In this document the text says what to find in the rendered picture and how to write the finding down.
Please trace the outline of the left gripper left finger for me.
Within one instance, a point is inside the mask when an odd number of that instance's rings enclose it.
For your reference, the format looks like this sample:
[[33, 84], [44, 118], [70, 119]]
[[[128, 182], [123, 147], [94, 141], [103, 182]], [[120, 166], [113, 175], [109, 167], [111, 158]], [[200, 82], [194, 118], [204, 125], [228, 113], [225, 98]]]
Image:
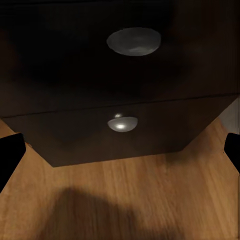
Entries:
[[0, 193], [25, 153], [26, 143], [21, 133], [0, 138]]

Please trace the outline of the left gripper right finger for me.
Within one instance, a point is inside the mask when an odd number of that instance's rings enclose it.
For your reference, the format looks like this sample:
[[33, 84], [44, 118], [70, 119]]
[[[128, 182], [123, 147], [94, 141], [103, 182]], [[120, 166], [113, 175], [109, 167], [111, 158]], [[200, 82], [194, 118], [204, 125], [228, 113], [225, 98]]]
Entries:
[[240, 173], [240, 135], [228, 133], [224, 151]]

